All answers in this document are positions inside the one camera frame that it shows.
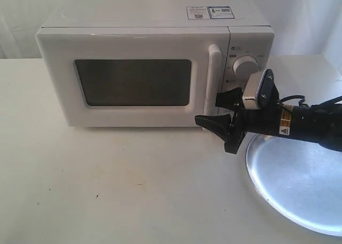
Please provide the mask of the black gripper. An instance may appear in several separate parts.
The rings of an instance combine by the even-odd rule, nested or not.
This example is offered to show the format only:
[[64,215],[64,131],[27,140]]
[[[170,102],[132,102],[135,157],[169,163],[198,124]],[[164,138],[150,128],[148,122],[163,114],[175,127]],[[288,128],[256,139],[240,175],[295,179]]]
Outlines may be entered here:
[[234,111],[230,115],[207,116],[196,115],[196,125],[214,133],[218,137],[226,137],[224,150],[237,154],[238,149],[248,132],[275,136],[279,127],[278,99],[270,101],[261,109],[246,109],[243,105],[243,88],[218,93],[215,106]]

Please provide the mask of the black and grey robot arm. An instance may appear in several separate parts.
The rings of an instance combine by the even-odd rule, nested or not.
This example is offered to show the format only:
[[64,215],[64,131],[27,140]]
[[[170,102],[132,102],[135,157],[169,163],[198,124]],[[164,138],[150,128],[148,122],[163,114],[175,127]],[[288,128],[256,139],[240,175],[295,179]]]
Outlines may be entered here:
[[196,125],[216,134],[224,141],[224,150],[236,154],[248,132],[317,143],[341,151],[341,104],[294,106],[286,108],[279,100],[277,88],[262,109],[245,109],[242,89],[219,93],[216,106],[233,111],[233,115],[195,116]]

